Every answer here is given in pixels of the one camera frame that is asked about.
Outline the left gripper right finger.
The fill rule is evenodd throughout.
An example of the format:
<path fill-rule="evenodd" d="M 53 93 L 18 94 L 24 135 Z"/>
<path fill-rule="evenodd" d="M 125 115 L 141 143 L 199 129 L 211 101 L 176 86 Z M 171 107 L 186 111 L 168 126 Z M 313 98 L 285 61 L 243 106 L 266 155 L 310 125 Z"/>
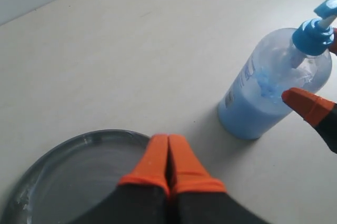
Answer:
<path fill-rule="evenodd" d="M 241 206 L 212 177 L 181 135 L 169 135 L 171 223 L 266 223 Z"/>

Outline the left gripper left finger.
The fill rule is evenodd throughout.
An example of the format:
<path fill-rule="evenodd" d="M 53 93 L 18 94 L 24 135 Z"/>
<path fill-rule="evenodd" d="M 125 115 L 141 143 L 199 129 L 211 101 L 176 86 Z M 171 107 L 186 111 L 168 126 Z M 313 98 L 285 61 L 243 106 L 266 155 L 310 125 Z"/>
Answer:
<path fill-rule="evenodd" d="M 71 223 L 166 223 L 168 135 L 151 137 L 141 160 L 105 199 Z"/>

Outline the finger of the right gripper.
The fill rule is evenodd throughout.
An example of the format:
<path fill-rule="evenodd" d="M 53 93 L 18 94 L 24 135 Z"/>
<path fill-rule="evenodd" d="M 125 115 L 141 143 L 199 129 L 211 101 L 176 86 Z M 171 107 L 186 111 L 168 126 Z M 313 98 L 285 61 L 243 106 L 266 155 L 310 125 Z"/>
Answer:
<path fill-rule="evenodd" d="M 300 88 L 281 95 L 283 102 L 300 115 L 336 153 L 336 103 Z"/>
<path fill-rule="evenodd" d="M 337 55 L 337 28 L 333 28 L 333 42 L 329 46 L 329 51 L 335 55 Z"/>

